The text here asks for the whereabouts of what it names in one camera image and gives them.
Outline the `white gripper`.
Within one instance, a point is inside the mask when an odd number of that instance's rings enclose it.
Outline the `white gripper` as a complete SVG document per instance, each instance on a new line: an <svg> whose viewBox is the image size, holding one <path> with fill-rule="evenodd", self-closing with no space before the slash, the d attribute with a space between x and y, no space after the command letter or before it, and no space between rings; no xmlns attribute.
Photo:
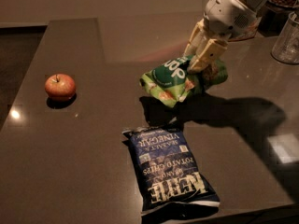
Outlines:
<svg viewBox="0 0 299 224"><path fill-rule="evenodd" d="M212 38L213 34L227 38L243 35L256 16L256 0L208 0L204 19L195 24L183 53L192 55L188 72L203 71L227 50L228 43Z"/></svg>

